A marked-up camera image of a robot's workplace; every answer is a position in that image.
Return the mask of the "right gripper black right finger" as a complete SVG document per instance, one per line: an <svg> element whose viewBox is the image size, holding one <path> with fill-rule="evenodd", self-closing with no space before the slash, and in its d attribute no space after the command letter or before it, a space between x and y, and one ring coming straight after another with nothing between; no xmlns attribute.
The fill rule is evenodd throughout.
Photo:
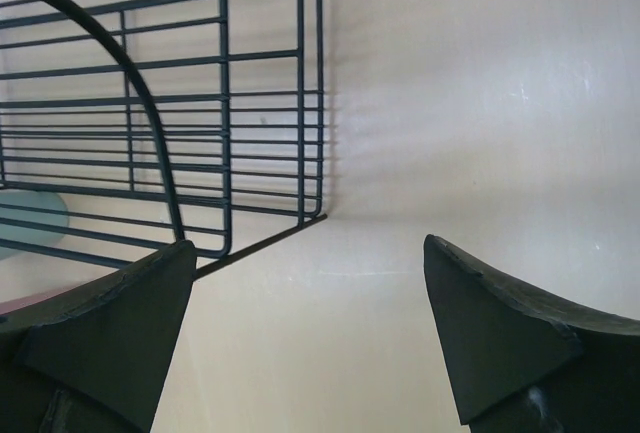
<svg viewBox="0 0 640 433"><path fill-rule="evenodd" d="M473 432L638 431L638 321L547 292L435 235L423 250L462 425Z"/></svg>

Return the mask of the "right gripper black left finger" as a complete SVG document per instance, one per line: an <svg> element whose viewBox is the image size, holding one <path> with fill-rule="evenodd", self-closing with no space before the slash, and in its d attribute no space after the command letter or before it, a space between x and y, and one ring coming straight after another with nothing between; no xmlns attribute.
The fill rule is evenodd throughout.
<svg viewBox="0 0 640 433"><path fill-rule="evenodd" d="M2 431L150 431L195 271L179 241L1 316Z"/></svg>

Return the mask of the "pink plastic cup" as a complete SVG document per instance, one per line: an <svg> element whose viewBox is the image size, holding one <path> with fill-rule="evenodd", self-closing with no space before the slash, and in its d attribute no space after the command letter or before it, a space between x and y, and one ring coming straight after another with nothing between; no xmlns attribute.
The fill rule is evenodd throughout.
<svg viewBox="0 0 640 433"><path fill-rule="evenodd" d="M3 301L0 303L0 315L2 317L14 312L16 310L31 306L48 299L51 296L50 291L34 293L21 298L15 298L12 300Z"/></svg>

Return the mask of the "black wire dish rack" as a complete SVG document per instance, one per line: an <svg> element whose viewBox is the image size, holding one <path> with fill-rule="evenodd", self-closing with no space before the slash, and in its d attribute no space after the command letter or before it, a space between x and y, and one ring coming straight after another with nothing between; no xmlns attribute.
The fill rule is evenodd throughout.
<svg viewBox="0 0 640 433"><path fill-rule="evenodd" d="M325 0L1 0L1 267L209 270L326 217Z"/></svg>

